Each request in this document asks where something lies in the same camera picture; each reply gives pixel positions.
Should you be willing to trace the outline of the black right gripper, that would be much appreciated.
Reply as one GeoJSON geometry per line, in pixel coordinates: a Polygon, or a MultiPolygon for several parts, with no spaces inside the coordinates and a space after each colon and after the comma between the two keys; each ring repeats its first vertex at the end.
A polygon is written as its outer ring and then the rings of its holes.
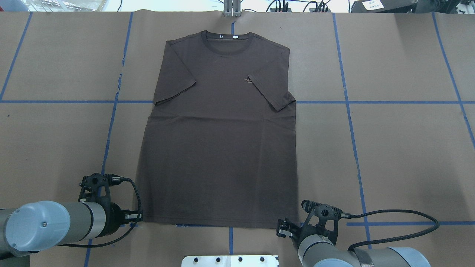
{"type": "Polygon", "coordinates": [[[316,234],[316,227],[312,224],[304,223],[303,226],[298,226],[288,218],[279,219],[276,227],[276,236],[291,238],[294,247],[299,247],[305,238],[314,234],[316,234]]]}

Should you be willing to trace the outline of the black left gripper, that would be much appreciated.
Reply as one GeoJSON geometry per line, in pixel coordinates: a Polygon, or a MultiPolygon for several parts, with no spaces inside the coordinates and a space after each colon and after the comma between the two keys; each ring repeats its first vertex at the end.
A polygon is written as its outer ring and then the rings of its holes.
{"type": "Polygon", "coordinates": [[[123,212],[119,205],[112,202],[106,219],[106,235],[113,234],[124,223],[139,223],[142,221],[144,221],[142,210],[124,210],[123,212]]]}

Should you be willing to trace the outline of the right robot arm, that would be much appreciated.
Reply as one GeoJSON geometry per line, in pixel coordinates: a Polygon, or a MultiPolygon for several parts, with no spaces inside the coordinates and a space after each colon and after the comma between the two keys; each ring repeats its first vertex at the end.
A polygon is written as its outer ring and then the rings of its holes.
{"type": "Polygon", "coordinates": [[[276,235],[289,237],[303,267],[429,267],[421,252],[412,247],[385,247],[377,250],[340,250],[319,225],[297,226],[288,218],[279,219],[276,235]]]}

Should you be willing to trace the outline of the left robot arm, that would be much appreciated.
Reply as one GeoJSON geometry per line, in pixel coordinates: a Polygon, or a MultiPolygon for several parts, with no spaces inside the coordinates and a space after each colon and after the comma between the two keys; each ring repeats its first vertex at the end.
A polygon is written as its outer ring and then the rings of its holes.
{"type": "Polygon", "coordinates": [[[115,203],[39,201],[1,209],[1,266],[29,267],[30,256],[55,246],[116,232],[143,220],[142,211],[123,210],[115,203]]]}

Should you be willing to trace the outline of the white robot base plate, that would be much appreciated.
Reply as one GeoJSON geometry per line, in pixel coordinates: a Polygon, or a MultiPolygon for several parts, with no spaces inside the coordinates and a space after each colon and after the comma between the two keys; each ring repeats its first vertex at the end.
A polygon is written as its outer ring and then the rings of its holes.
{"type": "Polygon", "coordinates": [[[186,256],[182,267],[278,267],[279,258],[274,255],[212,255],[186,256]]]}

